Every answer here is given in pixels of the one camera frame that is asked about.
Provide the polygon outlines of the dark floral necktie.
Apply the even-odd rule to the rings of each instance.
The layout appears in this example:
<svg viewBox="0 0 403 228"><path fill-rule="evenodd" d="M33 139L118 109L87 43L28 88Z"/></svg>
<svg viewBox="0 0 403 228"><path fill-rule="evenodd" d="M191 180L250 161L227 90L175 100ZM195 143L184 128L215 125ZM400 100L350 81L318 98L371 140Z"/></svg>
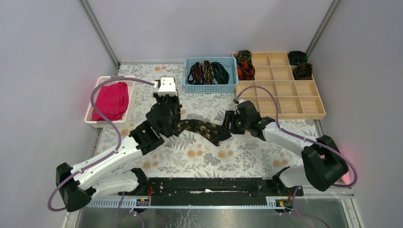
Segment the dark floral necktie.
<svg viewBox="0 0 403 228"><path fill-rule="evenodd" d="M231 137L231 134L226 132L223 126L196 119L180 120L176 124L174 135L178 136L183 131L199 134L215 146L219 146L220 142Z"/></svg>

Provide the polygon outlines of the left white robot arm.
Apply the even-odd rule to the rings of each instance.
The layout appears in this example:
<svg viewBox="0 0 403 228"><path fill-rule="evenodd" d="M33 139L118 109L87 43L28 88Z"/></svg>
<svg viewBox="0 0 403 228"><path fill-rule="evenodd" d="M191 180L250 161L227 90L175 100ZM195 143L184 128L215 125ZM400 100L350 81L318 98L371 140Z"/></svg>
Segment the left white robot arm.
<svg viewBox="0 0 403 228"><path fill-rule="evenodd" d="M146 120L120 139L119 148L110 148L87 161L70 166L66 162L56 168L56 191L68 212L77 211L97 196L117 192L142 195L147 191L145 175L139 168L128 174L107 177L106 174L127 160L140 158L173 136L180 120L181 104L177 92L153 94L156 103L145 115Z"/></svg>

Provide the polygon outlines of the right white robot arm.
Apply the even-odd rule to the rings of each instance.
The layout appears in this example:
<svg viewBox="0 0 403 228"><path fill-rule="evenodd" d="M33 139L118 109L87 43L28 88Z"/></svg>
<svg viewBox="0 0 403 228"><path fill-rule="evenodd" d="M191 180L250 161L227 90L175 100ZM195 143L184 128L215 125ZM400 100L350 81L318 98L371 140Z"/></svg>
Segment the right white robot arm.
<svg viewBox="0 0 403 228"><path fill-rule="evenodd" d="M272 188L277 195L284 196L291 188L303 185L326 191L349 171L331 137L298 135L280 126L277 120L262 117L251 101L238 104L234 111L226 111L222 127L225 139L248 131L253 137L279 145L302 159L301 166L283 168L273 176Z"/></svg>

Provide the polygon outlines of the floral table mat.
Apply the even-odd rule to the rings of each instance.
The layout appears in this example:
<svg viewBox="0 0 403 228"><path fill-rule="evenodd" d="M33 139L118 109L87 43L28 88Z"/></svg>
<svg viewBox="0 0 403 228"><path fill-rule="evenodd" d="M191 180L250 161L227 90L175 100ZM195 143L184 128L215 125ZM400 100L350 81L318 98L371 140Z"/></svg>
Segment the floral table mat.
<svg viewBox="0 0 403 228"><path fill-rule="evenodd" d="M182 119L197 119L222 124L225 112L234 110L234 93L189 94L182 83L182 64L122 65L115 76L135 76L153 81L162 76L176 79L182 105ZM148 177L272 177L285 167L299 167L302 159L274 143L234 135L214 146L199 134L183 131L165 139L164 144L147 155L118 166L114 172L141 168Z"/></svg>

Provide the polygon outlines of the rolled orange black tie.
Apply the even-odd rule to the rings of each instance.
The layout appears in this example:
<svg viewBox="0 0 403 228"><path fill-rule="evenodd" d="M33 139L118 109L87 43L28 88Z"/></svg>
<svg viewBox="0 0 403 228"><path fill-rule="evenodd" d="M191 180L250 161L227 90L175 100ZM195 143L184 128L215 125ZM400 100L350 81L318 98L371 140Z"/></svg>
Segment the rolled orange black tie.
<svg viewBox="0 0 403 228"><path fill-rule="evenodd" d="M239 80L255 80L255 67L252 63L238 62L237 70Z"/></svg>

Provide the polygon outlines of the dark green tie in basket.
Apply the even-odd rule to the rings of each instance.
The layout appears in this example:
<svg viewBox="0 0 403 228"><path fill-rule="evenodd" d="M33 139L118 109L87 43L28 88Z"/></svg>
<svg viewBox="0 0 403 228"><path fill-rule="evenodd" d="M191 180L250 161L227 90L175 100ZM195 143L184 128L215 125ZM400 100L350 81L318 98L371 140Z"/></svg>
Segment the dark green tie in basket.
<svg viewBox="0 0 403 228"><path fill-rule="evenodd" d="M218 85L227 85L229 82L229 73L219 62L211 63L214 80Z"/></svg>

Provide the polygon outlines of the wooden compartment tray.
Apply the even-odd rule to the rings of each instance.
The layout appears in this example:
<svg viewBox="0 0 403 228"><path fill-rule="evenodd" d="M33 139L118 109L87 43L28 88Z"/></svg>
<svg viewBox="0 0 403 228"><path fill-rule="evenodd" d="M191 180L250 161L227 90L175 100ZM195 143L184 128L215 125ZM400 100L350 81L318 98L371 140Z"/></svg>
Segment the wooden compartment tray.
<svg viewBox="0 0 403 228"><path fill-rule="evenodd" d="M235 95L250 100L262 116L320 120L326 115L316 82L295 80L287 53L252 53L254 80L239 81Z"/></svg>

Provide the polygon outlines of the red folded cloth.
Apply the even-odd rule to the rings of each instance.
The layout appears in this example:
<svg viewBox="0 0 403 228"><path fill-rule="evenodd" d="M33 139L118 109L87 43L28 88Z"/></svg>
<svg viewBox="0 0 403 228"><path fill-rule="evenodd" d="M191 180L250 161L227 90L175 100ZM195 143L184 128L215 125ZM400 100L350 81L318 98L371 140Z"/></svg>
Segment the red folded cloth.
<svg viewBox="0 0 403 228"><path fill-rule="evenodd" d="M121 120L129 105L127 83L118 82L102 86L95 105L110 121Z"/></svg>

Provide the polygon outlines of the brown striped tie in basket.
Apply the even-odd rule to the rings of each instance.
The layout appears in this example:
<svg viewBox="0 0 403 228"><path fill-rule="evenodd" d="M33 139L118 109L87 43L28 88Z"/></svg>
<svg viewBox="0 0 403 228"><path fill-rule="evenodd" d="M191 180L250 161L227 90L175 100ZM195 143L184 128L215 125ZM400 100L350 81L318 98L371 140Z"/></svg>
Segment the brown striped tie in basket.
<svg viewBox="0 0 403 228"><path fill-rule="evenodd" d="M203 78L203 68L200 62L196 62L191 66L187 76L187 83L190 85L201 85Z"/></svg>

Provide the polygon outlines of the blue plastic basket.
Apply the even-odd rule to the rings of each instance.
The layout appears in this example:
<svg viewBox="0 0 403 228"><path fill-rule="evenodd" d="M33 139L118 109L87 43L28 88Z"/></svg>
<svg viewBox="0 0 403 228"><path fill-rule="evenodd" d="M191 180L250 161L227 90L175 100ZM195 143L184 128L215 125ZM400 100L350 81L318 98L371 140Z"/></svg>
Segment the blue plastic basket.
<svg viewBox="0 0 403 228"><path fill-rule="evenodd" d="M234 93L238 83L234 57L190 57L184 62L183 85L189 94Z"/></svg>

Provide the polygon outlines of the brown patterned tie in basket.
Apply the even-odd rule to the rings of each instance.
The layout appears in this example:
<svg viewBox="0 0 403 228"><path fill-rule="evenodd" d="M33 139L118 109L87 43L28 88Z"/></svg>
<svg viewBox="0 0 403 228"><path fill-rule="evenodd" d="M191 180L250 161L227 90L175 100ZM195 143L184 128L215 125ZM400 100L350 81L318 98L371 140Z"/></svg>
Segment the brown patterned tie in basket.
<svg viewBox="0 0 403 228"><path fill-rule="evenodd" d="M203 84L204 85L213 85L214 84L214 73L213 68L211 66L211 62L205 60L202 65L203 70Z"/></svg>

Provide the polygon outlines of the rolled dark striped tie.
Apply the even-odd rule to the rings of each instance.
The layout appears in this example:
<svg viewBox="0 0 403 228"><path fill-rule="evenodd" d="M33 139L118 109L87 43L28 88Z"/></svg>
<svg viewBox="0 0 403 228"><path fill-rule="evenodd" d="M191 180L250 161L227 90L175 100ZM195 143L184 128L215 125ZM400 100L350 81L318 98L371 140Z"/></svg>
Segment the rolled dark striped tie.
<svg viewBox="0 0 403 228"><path fill-rule="evenodd" d="M252 64L252 53L249 50L240 50L235 56L237 62Z"/></svg>

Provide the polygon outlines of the rolled olive patterned tie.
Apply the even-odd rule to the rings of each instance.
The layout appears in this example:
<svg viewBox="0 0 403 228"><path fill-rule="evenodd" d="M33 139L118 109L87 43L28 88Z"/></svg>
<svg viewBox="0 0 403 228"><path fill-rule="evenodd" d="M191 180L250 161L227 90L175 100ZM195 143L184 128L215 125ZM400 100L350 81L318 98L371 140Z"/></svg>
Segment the rolled olive patterned tie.
<svg viewBox="0 0 403 228"><path fill-rule="evenodd" d="M301 63L293 70L295 80L312 80L313 67L311 63Z"/></svg>

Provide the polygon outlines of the white plastic basket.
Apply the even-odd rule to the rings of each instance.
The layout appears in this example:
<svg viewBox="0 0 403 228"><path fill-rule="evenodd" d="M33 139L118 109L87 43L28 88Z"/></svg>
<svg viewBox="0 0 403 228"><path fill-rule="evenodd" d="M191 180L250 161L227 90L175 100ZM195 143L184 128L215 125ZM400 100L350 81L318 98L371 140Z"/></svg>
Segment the white plastic basket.
<svg viewBox="0 0 403 228"><path fill-rule="evenodd" d="M109 82L103 85L105 86L111 86L117 83L126 83L127 85L127 94L128 94L128 106L126 111L123 113L123 116L119 120L113 120L110 118L111 122L117 127L117 128L125 128L129 127L130 122L132 121L132 115L133 115L133 110L134 110L134 102L137 94L137 83L132 80L128 80L129 78L135 78L135 76L101 76L98 78L96 86L102 84L105 81L110 81L114 78L120 78L121 80L114 81L114 82ZM104 120L93 120L93 115L97 114L97 112L94 111L93 106L89 105L86 117L84 119L84 122L91 125L94 128L104 128L104 127L111 127L111 125L104 121Z"/></svg>

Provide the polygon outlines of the rolled dark green tie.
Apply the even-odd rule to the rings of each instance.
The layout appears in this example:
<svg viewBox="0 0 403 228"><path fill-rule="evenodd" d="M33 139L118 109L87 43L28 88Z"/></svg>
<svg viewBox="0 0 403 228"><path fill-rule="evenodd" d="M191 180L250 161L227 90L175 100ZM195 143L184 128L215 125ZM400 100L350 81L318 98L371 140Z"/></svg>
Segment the rolled dark green tie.
<svg viewBox="0 0 403 228"><path fill-rule="evenodd" d="M308 56L303 51L290 51L288 53L288 61L291 66L297 66L299 64L307 63Z"/></svg>

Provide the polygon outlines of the pink cloth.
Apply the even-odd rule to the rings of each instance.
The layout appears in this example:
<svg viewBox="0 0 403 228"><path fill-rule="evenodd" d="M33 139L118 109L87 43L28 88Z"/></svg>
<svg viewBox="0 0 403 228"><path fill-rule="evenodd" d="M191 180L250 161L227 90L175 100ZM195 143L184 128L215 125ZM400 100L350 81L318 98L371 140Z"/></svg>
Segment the pink cloth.
<svg viewBox="0 0 403 228"><path fill-rule="evenodd" d="M348 185L348 184L350 184L352 181L351 181L351 176L350 176L350 173L349 173L349 171L347 172L347 173L345 173L342 177L341 177L341 179L337 182L337 184L341 184L341 185Z"/></svg>

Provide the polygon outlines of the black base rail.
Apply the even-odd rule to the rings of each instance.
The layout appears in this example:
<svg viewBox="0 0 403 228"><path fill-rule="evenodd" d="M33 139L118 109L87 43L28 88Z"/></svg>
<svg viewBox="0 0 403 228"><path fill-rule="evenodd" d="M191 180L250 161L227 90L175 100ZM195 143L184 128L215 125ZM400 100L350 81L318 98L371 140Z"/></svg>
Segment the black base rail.
<svg viewBox="0 0 403 228"><path fill-rule="evenodd" d="M292 197L296 188L264 178L149 178L125 196L145 196L151 206L263 206L266 197Z"/></svg>

